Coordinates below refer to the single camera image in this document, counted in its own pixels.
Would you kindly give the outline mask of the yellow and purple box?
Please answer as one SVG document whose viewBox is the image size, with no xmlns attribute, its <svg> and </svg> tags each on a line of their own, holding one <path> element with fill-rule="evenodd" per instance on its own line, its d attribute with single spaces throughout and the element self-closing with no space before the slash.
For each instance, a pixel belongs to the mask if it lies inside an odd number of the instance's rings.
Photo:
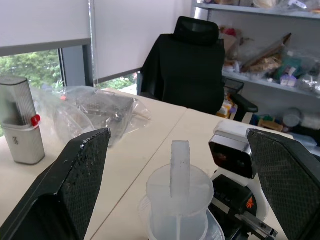
<svg viewBox="0 0 320 240">
<path fill-rule="evenodd" d="M 232 114 L 235 114 L 237 112 L 237 105 L 232 101 L 231 99 L 231 93 L 226 93 L 224 95 L 224 100 L 221 109 L 216 113 L 216 116 L 224 118 L 224 119 L 230 119 Z"/>
</svg>

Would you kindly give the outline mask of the white roller blind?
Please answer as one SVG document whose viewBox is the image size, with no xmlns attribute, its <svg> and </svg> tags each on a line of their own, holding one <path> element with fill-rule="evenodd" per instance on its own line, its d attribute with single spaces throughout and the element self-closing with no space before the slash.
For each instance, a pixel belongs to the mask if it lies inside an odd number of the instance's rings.
<svg viewBox="0 0 320 240">
<path fill-rule="evenodd" d="M 0 57 L 87 45 L 89 0 L 0 0 Z"/>
<path fill-rule="evenodd" d="M 140 69 L 161 34 L 174 32 L 193 0 L 90 0 L 94 79 Z"/>
</svg>

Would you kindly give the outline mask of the grey metal shelf unit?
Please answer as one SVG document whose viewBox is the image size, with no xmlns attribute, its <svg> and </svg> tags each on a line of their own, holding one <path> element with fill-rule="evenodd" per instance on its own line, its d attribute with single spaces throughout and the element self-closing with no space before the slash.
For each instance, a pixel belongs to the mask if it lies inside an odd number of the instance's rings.
<svg viewBox="0 0 320 240">
<path fill-rule="evenodd" d="M 320 148 L 320 0 L 192 0 L 194 17 L 216 23 L 225 41 L 223 75 L 245 84 L 243 95 L 283 131 Z M 249 58 L 288 33 L 287 45 L 241 72 Z M 287 127 L 287 109 L 302 112 Z"/>
</svg>

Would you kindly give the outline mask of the colourful toy blocks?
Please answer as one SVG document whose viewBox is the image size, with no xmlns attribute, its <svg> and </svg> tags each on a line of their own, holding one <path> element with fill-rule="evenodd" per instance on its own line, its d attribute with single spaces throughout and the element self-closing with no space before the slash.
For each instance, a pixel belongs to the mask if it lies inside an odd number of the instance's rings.
<svg viewBox="0 0 320 240">
<path fill-rule="evenodd" d="M 261 128 L 282 132 L 284 126 L 270 115 L 256 115 L 254 114 L 250 120 L 250 125 Z"/>
</svg>

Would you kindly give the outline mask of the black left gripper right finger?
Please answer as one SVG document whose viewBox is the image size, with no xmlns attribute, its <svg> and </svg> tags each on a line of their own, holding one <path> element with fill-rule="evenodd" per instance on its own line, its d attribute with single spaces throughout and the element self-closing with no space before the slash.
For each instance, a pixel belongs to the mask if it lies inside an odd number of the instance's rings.
<svg viewBox="0 0 320 240">
<path fill-rule="evenodd" d="M 320 157 L 279 134 L 250 128 L 246 138 L 264 195 L 288 240 L 320 240 Z"/>
</svg>

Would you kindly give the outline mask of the black office chair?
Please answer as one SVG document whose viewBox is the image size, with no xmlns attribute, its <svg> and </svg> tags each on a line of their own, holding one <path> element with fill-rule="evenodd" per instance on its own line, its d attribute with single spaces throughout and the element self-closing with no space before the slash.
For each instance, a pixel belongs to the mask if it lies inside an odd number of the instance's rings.
<svg viewBox="0 0 320 240">
<path fill-rule="evenodd" d="M 225 101 L 226 51 L 216 23 L 180 16 L 161 34 L 137 80 L 137 94 L 217 116 Z"/>
</svg>

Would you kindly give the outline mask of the grey round tin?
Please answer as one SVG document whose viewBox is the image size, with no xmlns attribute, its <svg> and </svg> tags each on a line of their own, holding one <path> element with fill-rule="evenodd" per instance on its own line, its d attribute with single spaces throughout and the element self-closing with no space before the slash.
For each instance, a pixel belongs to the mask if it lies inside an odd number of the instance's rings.
<svg viewBox="0 0 320 240">
<path fill-rule="evenodd" d="M 283 124 L 289 128 L 298 126 L 302 121 L 302 112 L 297 108 L 289 108 L 283 113 Z"/>
</svg>

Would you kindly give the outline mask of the white canister with red button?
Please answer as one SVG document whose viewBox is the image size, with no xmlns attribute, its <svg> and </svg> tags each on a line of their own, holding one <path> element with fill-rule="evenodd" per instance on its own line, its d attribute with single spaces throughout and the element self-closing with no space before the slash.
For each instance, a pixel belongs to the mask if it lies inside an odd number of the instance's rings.
<svg viewBox="0 0 320 240">
<path fill-rule="evenodd" d="M 0 125 L 16 163 L 35 165 L 45 157 L 40 121 L 28 79 L 0 76 Z"/>
</svg>

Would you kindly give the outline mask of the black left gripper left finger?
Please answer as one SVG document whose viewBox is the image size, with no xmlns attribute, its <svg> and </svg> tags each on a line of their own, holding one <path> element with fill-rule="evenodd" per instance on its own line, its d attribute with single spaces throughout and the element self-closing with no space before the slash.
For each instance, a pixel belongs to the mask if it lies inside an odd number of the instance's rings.
<svg viewBox="0 0 320 240">
<path fill-rule="evenodd" d="M 70 140 L 0 227 L 0 240 L 84 240 L 110 138 L 101 128 Z"/>
</svg>

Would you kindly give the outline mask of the clear plastic bag with parts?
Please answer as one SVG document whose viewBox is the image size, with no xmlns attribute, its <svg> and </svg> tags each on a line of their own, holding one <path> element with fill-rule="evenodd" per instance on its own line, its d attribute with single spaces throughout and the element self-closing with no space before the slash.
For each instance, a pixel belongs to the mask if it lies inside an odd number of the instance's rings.
<svg viewBox="0 0 320 240">
<path fill-rule="evenodd" d="M 67 144 L 84 133 L 109 128 L 109 145 L 113 146 L 151 121 L 151 112 L 137 98 L 94 87 L 32 87 L 31 94 L 46 143 Z"/>
</svg>

